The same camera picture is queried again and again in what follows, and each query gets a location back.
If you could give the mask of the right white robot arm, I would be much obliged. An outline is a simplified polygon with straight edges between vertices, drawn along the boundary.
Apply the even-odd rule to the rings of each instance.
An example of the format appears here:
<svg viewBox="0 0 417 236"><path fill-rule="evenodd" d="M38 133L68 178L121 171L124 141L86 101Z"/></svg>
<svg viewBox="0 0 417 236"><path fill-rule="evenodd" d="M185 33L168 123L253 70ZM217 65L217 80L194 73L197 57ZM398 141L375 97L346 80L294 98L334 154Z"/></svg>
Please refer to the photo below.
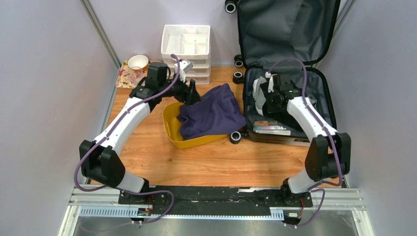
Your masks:
<svg viewBox="0 0 417 236"><path fill-rule="evenodd" d="M313 108L305 94L306 84L296 88L281 76L265 73L268 82L265 98L272 102L270 107L293 117L310 142L304 169L287 179L280 192L283 204L293 206L300 200L300 194L311 192L321 184L340 186L343 175L350 171L351 137L340 133Z"/></svg>

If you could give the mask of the white black space suitcase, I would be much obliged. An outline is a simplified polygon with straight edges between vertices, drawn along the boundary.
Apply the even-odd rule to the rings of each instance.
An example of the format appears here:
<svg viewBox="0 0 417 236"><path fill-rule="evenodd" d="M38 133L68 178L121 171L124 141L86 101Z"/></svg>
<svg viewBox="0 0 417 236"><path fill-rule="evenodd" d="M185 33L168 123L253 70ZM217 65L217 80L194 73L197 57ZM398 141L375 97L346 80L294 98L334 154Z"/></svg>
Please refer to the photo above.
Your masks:
<svg viewBox="0 0 417 236"><path fill-rule="evenodd" d="M305 88L312 106L336 127L332 99L324 74L315 68L328 52L337 21L338 0L227 0L224 10L237 14L240 53L234 56L242 75L233 81L243 84L243 137L263 143L309 146L306 134L289 115L269 118L284 127L283 135L259 134L254 122L267 120L266 106L253 97L259 77L268 70Z"/></svg>

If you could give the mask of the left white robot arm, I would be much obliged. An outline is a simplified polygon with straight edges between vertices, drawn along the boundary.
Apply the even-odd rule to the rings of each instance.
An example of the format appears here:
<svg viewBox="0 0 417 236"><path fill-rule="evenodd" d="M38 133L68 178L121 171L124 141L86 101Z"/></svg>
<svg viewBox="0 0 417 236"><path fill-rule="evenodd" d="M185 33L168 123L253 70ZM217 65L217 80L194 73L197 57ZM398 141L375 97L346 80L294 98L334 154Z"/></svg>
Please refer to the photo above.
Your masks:
<svg viewBox="0 0 417 236"><path fill-rule="evenodd" d="M178 59L174 65L174 77L162 62L152 62L145 78L131 91L125 106L93 141L84 140L79 146L80 163L76 173L111 187L121 193L131 195L138 204L150 198L148 180L126 170L119 154L136 127L158 105L162 98L173 97L185 105L193 105L201 100L194 80L187 82L186 74L193 63Z"/></svg>

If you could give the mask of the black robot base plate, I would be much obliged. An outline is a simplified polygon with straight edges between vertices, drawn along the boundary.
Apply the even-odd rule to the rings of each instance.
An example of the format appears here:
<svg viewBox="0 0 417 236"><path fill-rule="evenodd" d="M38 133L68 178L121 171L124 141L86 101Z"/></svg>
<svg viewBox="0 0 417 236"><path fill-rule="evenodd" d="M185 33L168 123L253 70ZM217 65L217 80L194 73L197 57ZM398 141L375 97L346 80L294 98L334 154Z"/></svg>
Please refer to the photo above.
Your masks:
<svg viewBox="0 0 417 236"><path fill-rule="evenodd" d="M215 216L266 216L270 207L312 207L310 193L292 194L289 188L151 186L150 196L120 193L120 204L145 204L153 213Z"/></svg>

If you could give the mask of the yellow plastic basket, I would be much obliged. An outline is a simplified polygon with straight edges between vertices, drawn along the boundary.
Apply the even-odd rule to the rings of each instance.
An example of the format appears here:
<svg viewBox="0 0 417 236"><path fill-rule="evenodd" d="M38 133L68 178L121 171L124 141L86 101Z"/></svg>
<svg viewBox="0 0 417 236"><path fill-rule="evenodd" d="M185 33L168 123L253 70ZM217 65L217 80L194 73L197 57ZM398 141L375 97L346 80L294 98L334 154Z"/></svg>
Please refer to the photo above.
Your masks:
<svg viewBox="0 0 417 236"><path fill-rule="evenodd" d="M176 148L193 148L227 137L227 134L207 135L194 139L184 140L179 132L181 122L177 119L177 116L180 114L179 108L181 105L183 104L180 102L172 103L166 106L162 113L166 134Z"/></svg>

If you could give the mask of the navy blue garment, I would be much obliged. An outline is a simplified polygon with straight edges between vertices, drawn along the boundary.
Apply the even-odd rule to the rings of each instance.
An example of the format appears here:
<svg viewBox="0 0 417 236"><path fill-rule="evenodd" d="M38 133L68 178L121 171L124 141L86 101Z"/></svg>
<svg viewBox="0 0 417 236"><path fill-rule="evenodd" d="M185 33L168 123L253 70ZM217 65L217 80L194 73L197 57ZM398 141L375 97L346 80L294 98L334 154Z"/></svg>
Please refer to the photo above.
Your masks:
<svg viewBox="0 0 417 236"><path fill-rule="evenodd" d="M184 140L207 135L231 134L246 125L230 85L213 87L194 105L181 105L177 119Z"/></svg>

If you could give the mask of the grey garment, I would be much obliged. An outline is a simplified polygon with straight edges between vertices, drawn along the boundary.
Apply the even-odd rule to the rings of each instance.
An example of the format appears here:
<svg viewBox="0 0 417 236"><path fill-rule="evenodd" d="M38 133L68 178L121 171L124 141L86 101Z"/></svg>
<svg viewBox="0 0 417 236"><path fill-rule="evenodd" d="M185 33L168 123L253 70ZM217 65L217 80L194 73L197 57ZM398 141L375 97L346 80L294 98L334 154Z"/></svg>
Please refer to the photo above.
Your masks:
<svg viewBox="0 0 417 236"><path fill-rule="evenodd" d="M254 80L252 84L252 96L255 101L255 109L257 113L262 116L267 116L267 108L264 108L266 105L266 98L261 88L261 85L264 83L267 83L267 80L263 76L260 76L258 79Z"/></svg>

